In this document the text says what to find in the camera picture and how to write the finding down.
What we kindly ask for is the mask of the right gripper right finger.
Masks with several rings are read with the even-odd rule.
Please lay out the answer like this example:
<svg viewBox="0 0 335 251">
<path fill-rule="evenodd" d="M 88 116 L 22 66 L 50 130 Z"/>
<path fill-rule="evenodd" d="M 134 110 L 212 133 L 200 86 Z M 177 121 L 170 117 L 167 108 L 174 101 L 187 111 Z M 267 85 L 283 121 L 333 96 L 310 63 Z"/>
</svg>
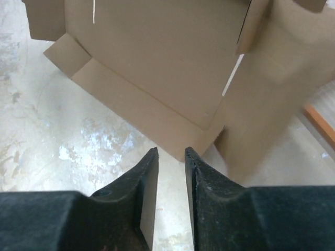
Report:
<svg viewBox="0 0 335 251">
<path fill-rule="evenodd" d="M 185 150 L 195 250 L 334 250 L 334 186 L 243 187 Z"/>
</svg>

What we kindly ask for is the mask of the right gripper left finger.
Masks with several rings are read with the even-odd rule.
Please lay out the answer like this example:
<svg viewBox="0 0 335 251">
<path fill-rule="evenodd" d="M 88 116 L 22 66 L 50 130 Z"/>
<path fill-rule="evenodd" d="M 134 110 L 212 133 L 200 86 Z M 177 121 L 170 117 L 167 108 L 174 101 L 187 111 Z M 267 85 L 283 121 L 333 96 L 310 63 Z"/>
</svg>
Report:
<svg viewBox="0 0 335 251">
<path fill-rule="evenodd" d="M 78 191 L 1 193 L 1 250 L 151 250 L 159 154 L 90 196 Z"/>
</svg>

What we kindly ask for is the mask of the brown cardboard box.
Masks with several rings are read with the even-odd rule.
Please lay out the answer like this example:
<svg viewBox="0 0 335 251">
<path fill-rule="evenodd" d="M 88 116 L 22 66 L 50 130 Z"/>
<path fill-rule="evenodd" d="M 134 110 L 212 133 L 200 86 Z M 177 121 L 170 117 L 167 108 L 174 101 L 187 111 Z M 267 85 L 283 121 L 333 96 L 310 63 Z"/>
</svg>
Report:
<svg viewBox="0 0 335 251">
<path fill-rule="evenodd" d="M 177 160 L 216 143 L 245 182 L 334 79 L 326 1 L 25 1 L 59 70 Z"/>
</svg>

